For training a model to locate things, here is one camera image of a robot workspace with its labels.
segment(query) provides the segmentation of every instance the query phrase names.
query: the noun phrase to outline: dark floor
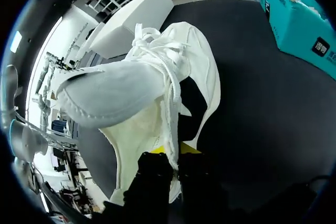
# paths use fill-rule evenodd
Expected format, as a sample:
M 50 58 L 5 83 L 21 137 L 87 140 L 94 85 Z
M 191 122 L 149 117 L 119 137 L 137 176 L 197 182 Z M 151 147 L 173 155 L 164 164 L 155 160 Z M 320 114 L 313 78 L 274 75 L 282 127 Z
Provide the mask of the dark floor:
M 217 61 L 222 99 L 198 149 L 215 158 L 231 206 L 253 209 L 294 182 L 328 174 L 336 157 L 336 81 L 277 49 L 259 3 L 178 5 L 162 30 L 180 21 L 204 33 Z M 112 146 L 98 130 L 80 127 L 79 136 L 93 179 L 110 197 Z

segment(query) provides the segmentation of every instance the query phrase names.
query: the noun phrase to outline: teal box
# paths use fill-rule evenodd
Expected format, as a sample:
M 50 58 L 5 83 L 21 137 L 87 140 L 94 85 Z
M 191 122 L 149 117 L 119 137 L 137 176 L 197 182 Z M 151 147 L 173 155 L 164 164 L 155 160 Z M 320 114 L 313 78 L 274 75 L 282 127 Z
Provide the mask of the teal box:
M 315 0 L 260 0 L 278 48 L 301 58 L 336 80 L 336 32 Z M 308 7 L 314 7 L 317 14 Z

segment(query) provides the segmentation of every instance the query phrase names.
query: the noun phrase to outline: shoelace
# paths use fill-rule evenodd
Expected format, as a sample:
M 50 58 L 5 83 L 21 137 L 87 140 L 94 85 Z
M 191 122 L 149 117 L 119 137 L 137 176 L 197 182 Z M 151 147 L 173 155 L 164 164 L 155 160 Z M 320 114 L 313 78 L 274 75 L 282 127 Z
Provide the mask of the shoelace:
M 133 48 L 129 51 L 125 60 L 141 61 L 150 64 L 164 76 L 165 94 L 164 103 L 161 103 L 161 117 L 163 127 L 161 136 L 167 157 L 174 169 L 177 170 L 176 156 L 177 139 L 172 139 L 171 134 L 171 107 L 175 106 L 177 116 L 181 109 L 181 87 L 177 74 L 181 64 L 182 52 L 187 44 L 173 41 L 171 38 L 160 37 L 160 32 L 154 28 L 142 29 L 142 24 L 135 26 L 135 39 L 132 42 Z

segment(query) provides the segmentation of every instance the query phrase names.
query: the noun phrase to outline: cable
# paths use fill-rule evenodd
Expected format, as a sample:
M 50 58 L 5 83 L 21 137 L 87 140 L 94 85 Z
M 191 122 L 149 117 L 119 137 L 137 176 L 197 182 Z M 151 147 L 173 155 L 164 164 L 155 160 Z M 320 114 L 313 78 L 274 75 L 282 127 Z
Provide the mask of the cable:
M 39 171 L 39 169 L 37 169 L 33 163 L 31 164 L 31 167 L 33 168 L 34 171 L 36 170 L 40 174 L 41 179 L 42 179 L 42 184 L 44 184 L 44 177 L 42 173 Z

